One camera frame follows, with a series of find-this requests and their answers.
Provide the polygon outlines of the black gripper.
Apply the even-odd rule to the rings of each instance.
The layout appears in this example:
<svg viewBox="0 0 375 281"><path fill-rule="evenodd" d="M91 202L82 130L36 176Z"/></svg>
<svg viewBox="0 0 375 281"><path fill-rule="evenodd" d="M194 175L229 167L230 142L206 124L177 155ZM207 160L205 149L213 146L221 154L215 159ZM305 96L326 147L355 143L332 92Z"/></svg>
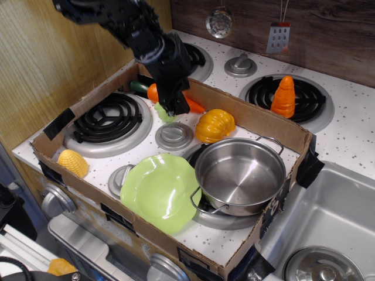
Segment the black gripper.
<svg viewBox="0 0 375 281"><path fill-rule="evenodd" d="M183 85L191 74L191 62L188 51L176 33L163 36L164 48L149 63L146 69L158 87L158 98L168 116L188 114L190 106L183 95Z"/></svg>

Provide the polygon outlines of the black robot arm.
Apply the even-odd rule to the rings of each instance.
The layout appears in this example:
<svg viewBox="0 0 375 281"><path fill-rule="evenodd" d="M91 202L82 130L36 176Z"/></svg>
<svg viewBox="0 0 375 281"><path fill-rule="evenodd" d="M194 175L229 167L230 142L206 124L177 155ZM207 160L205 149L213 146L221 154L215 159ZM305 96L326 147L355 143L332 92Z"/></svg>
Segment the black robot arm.
<svg viewBox="0 0 375 281"><path fill-rule="evenodd" d="M190 56L176 33L165 33L153 7L145 1L54 1L65 18L83 25L97 23L132 50L156 82L158 101L170 116L187 114L183 95L190 85Z"/></svg>

